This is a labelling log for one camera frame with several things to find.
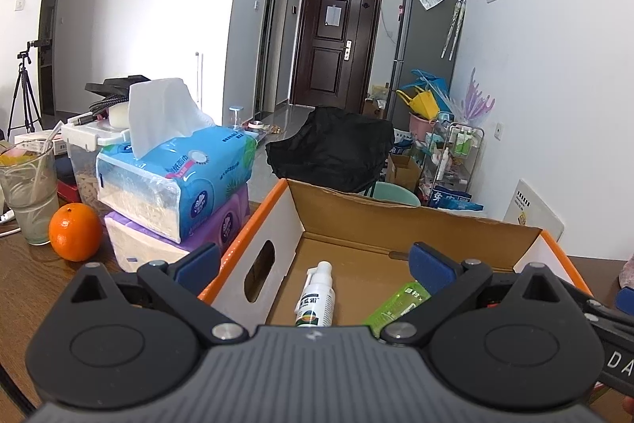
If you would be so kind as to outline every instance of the tissue pack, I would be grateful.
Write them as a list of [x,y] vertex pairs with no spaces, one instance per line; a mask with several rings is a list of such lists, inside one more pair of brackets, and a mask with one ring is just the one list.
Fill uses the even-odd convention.
[[248,190],[243,185],[193,234],[180,244],[142,227],[117,212],[106,215],[105,222],[116,261],[121,269],[134,273],[151,260],[164,260],[169,264],[189,252],[209,243],[215,243],[221,254],[238,235],[248,217]]
[[180,243],[246,183],[256,147],[221,126],[170,139],[139,159],[131,144],[107,145],[96,162],[99,201]]

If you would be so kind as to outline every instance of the orange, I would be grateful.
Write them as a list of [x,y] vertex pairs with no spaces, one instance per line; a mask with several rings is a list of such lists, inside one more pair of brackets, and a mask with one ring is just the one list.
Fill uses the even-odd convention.
[[99,249],[103,228],[94,210],[83,203],[61,207],[48,225],[51,246],[61,258],[82,262]]

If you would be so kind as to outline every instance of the yellow bag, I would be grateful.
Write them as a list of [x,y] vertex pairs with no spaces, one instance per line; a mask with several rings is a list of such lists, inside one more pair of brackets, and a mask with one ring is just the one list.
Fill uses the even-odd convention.
[[413,98],[405,94],[402,90],[397,90],[396,93],[414,113],[427,120],[435,119],[440,108],[438,108],[438,103],[435,101],[431,91],[423,90],[419,86],[415,86],[414,88],[416,88],[418,94]]

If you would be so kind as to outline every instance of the white tissue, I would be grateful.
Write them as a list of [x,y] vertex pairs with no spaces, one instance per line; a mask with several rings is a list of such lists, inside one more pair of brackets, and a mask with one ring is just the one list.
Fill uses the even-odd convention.
[[214,126],[199,110],[182,79],[168,78],[130,86],[130,141],[134,158],[176,137]]

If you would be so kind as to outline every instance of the black bag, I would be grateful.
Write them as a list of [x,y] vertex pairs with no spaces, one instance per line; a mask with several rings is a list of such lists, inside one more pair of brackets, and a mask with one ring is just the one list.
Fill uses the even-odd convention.
[[318,106],[293,137],[266,144],[278,178],[341,192],[362,192],[383,169],[394,145],[394,127],[332,106]]

